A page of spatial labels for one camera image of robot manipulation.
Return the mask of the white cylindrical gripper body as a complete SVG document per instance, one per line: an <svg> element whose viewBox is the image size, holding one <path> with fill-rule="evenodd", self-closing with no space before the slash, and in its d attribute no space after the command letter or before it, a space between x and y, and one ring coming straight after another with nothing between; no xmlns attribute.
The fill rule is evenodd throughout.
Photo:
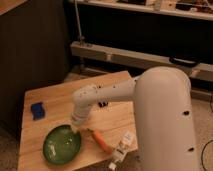
<svg viewBox="0 0 213 171"><path fill-rule="evenodd" d="M71 123L75 126L82 125L88 118L89 108L75 106L71 114Z"/></svg>

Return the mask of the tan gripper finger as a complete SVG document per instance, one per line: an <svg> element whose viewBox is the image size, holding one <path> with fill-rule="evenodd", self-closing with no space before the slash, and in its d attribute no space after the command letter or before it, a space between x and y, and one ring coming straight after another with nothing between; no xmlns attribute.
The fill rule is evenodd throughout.
<svg viewBox="0 0 213 171"><path fill-rule="evenodd" d="M75 125L71 125L71 128L72 128L73 133L75 133L75 134L80 132L79 128Z"/></svg>

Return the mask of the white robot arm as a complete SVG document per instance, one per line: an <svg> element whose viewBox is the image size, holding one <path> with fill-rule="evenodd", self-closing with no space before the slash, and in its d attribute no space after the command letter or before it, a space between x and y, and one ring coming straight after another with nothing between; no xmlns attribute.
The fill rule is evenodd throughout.
<svg viewBox="0 0 213 171"><path fill-rule="evenodd" d="M91 84L73 93L72 123L82 125L99 101L131 101L142 171L199 171L191 82L174 67L153 67L103 88Z"/></svg>

